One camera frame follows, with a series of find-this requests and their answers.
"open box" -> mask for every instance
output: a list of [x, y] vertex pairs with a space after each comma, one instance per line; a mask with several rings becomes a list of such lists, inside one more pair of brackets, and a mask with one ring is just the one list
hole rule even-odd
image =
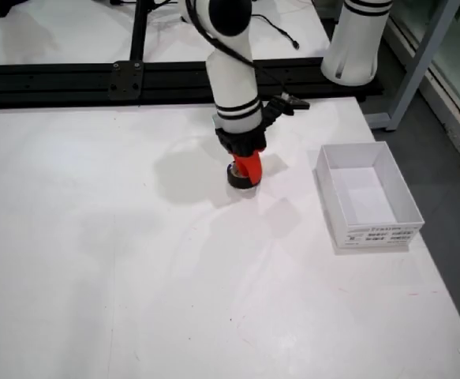
[[408, 245], [424, 225], [385, 142], [324, 145], [316, 173], [338, 247]]

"white tabletop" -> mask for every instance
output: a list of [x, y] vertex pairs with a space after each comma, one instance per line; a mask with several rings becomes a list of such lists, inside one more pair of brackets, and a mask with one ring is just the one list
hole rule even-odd
[[[128, 59], [135, 6], [93, 0], [29, 0], [0, 20], [0, 65], [103, 63]], [[310, 0], [258, 0], [262, 13], [301, 45], [259, 19], [252, 19], [255, 59], [322, 57], [328, 38]], [[149, 16], [145, 62], [204, 61], [212, 48], [194, 27], [180, 21], [177, 6]]]
[[460, 378], [421, 237], [333, 246], [312, 168], [372, 141], [357, 102], [282, 116], [247, 193], [212, 112], [0, 113], [0, 378]]

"white robotic arm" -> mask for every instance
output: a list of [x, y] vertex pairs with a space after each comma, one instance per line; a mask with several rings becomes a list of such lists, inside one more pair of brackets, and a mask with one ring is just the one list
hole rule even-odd
[[252, 0], [181, 0], [179, 8], [183, 18], [215, 45], [206, 64], [217, 110], [216, 133], [235, 159], [228, 167], [228, 180], [238, 188], [256, 186], [262, 175], [259, 152], [266, 148], [256, 74], [250, 64], [224, 52], [229, 48], [252, 64]]

